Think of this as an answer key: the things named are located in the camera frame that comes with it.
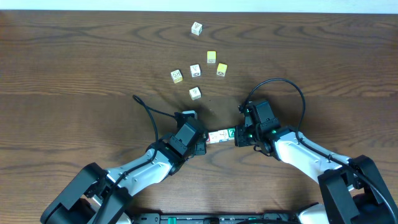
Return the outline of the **white block red side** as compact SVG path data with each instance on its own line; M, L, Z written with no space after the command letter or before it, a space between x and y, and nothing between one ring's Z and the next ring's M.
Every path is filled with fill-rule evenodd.
M218 141L219 142L229 141L229 134L227 129L218 131Z

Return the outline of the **green Z letter block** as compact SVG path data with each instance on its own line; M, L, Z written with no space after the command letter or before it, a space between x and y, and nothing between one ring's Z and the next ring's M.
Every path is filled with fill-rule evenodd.
M235 135L235 128L228 128L228 140L234 140L234 135Z

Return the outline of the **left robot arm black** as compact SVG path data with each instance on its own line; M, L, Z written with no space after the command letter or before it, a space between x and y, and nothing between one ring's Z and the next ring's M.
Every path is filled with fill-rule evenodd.
M117 223L137 193L177 173L190 157L204 155L207 137L205 128L185 123L123 166L88 164L44 210L40 222Z

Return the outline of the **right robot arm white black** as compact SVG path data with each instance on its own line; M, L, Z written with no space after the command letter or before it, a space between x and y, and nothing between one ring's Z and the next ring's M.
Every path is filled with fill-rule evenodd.
M335 154L290 128L241 125L235 128L234 141L296 167L319 185L323 203L298 212L298 222L397 223L397 205L369 157Z

